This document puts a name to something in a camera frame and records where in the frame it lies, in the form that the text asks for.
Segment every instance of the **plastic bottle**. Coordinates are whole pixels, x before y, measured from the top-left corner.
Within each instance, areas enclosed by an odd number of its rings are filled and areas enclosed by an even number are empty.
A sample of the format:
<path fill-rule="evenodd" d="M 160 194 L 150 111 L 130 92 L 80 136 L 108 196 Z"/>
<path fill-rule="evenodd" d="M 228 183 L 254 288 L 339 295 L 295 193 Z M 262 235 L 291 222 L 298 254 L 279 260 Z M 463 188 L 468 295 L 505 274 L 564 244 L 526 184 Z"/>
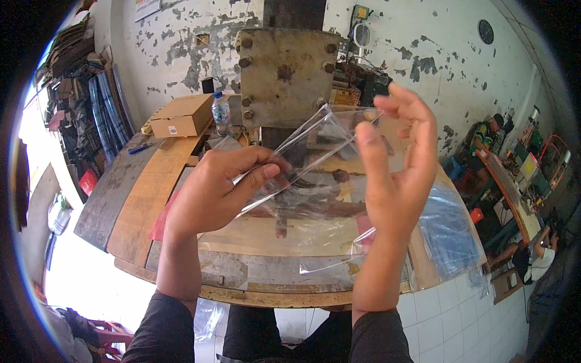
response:
<path fill-rule="evenodd" d="M 232 132 L 232 122 L 230 120 L 230 105 L 222 97 L 222 91 L 214 92 L 214 102 L 212 103 L 212 115 L 216 122 L 216 131 L 219 136 L 234 136 Z"/>

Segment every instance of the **black shirt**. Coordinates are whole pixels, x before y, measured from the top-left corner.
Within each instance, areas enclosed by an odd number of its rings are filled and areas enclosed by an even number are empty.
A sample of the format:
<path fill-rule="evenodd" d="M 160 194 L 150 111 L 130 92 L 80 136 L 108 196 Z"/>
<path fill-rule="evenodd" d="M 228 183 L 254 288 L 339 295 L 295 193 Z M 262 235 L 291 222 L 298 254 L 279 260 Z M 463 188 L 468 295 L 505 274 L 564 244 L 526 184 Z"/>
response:
<path fill-rule="evenodd" d="M 412 361 L 397 310 L 368 312 L 359 318 L 353 327 L 349 361 Z M 186 306 L 155 293 L 123 362 L 194 362 L 193 318 Z"/>

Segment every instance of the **worker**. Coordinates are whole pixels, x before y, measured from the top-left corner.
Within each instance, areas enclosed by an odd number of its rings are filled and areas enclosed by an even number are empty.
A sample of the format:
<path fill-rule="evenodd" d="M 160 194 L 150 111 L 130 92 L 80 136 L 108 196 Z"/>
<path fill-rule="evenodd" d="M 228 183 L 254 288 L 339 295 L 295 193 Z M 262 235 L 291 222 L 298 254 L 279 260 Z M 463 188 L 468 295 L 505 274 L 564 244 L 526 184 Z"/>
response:
<path fill-rule="evenodd" d="M 480 150 L 488 150 L 493 147 L 493 141 L 504 142 L 496 138 L 496 133 L 501 132 L 504 126 L 504 119 L 501 114 L 495 114 L 490 121 L 484 121 L 479 123 L 474 129 L 474 134 L 470 141 L 469 156 L 467 160 L 466 167 L 475 171 L 477 179 L 472 181 L 472 188 L 469 191 L 470 195 L 476 195 L 480 190 L 482 190 L 488 180 L 490 179 L 490 173 L 476 155 Z"/>
<path fill-rule="evenodd" d="M 394 83 L 375 106 L 398 118 L 409 138 L 404 170 L 391 174 L 388 150 L 368 122 L 356 127 L 367 173 L 366 208 L 375 241 L 352 293 L 352 311 L 331 313 L 294 350 L 281 345 L 272 309 L 232 306 L 221 362 L 411 362 L 396 310 L 400 273 L 411 232 L 436 175 L 436 119 L 413 92 Z M 123 362 L 193 362 L 193 317 L 202 287 L 198 233 L 226 226 L 246 201 L 284 168 L 274 161 L 253 169 L 235 186 L 232 179 L 268 160 L 259 146 L 210 150 L 188 177 L 168 212 L 157 289 Z"/>
<path fill-rule="evenodd" d="M 557 252 L 557 242 L 559 236 L 555 231 L 548 241 L 545 242 L 551 228 L 546 226 L 526 246 L 521 240 L 518 244 L 511 243 L 498 257 L 489 259 L 489 269 L 498 263 L 512 257 L 511 262 L 517 268 L 517 273 L 525 285 L 530 285 L 533 281 L 540 279 L 548 270 L 555 259 Z"/>

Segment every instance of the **blue stool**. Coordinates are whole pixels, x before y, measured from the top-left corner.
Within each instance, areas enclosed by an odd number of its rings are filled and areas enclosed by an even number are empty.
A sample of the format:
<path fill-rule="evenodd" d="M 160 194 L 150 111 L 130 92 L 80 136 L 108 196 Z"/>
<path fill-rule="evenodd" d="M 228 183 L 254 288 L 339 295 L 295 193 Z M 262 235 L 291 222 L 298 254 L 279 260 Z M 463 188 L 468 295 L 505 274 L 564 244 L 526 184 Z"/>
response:
<path fill-rule="evenodd" d="M 450 172 L 448 172 L 448 170 L 446 169 L 449 165 L 453 166 L 452 171 Z M 462 166 L 453 155 L 450 156 L 448 160 L 446 160 L 442 167 L 444 168 L 446 175 L 448 175 L 448 177 L 452 180 L 454 184 L 456 184 L 459 180 L 462 179 L 462 177 L 464 176 L 464 172 L 466 171 L 466 168 Z"/>

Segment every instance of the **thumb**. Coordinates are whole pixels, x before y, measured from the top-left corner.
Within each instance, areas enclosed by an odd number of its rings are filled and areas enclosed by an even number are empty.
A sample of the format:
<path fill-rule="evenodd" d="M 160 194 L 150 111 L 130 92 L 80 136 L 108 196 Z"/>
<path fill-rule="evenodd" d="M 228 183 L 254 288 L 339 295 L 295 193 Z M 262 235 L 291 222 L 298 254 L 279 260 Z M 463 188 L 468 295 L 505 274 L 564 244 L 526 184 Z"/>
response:
<path fill-rule="evenodd" d="M 393 180 L 389 172 L 389 155 L 377 129 L 369 122 L 355 128 L 357 146 L 367 174 L 367 185 L 391 188 Z"/>
<path fill-rule="evenodd" d="M 280 172 L 281 168 L 276 164 L 266 164 L 250 171 L 228 193 L 227 199 L 229 199 L 229 204 L 237 207 L 240 206 L 238 209 L 242 209 L 250 197 L 262 188 L 269 179 L 275 177 Z"/>

